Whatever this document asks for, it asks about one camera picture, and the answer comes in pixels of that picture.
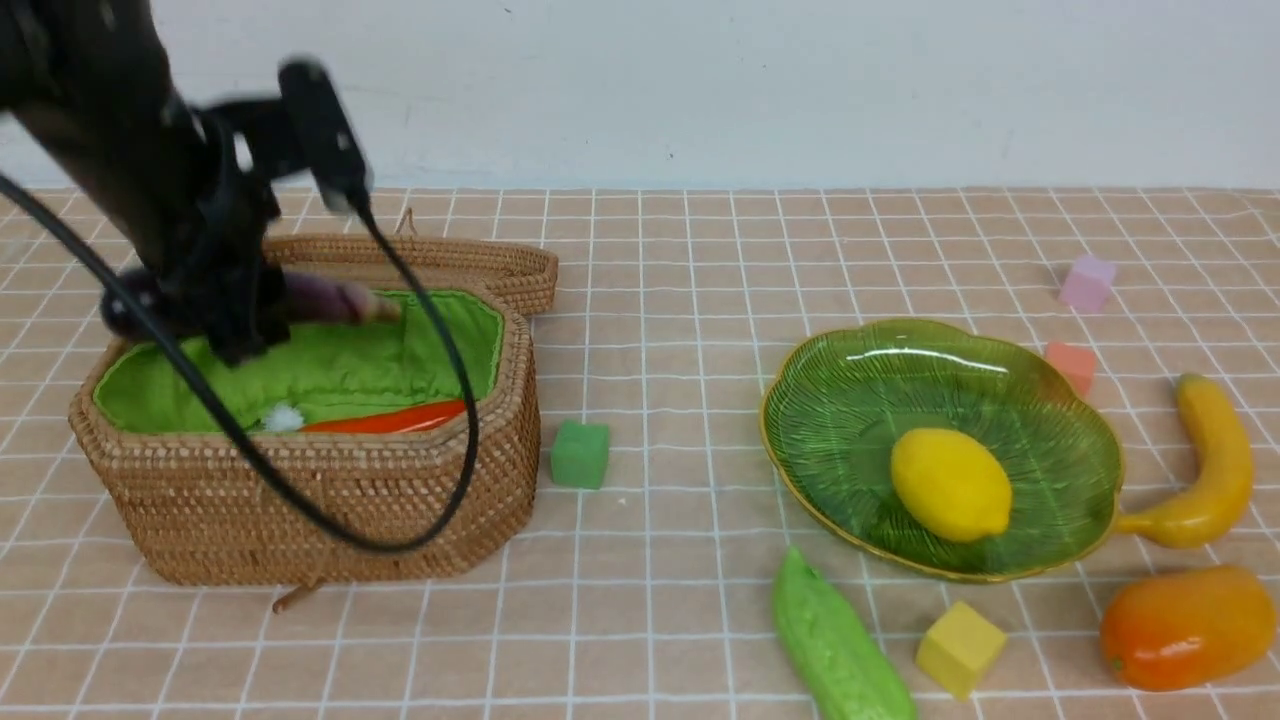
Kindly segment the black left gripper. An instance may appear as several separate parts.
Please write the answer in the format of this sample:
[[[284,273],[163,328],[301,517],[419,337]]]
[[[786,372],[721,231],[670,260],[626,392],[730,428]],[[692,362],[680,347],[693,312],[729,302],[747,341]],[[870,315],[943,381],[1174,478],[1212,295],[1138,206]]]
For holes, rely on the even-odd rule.
[[[228,366],[264,355],[287,333],[262,310],[262,241],[279,217],[270,182],[237,156],[236,132],[210,111],[163,110],[156,151],[156,250],[163,292]]]

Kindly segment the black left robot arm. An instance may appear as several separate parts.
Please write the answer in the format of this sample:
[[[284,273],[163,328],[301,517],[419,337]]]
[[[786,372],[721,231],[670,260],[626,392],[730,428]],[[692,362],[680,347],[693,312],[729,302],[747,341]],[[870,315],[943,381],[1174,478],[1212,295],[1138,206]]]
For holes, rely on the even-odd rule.
[[[148,3],[5,1],[3,110],[132,242],[122,283],[173,334],[232,366],[288,341],[274,193],[177,91]]]

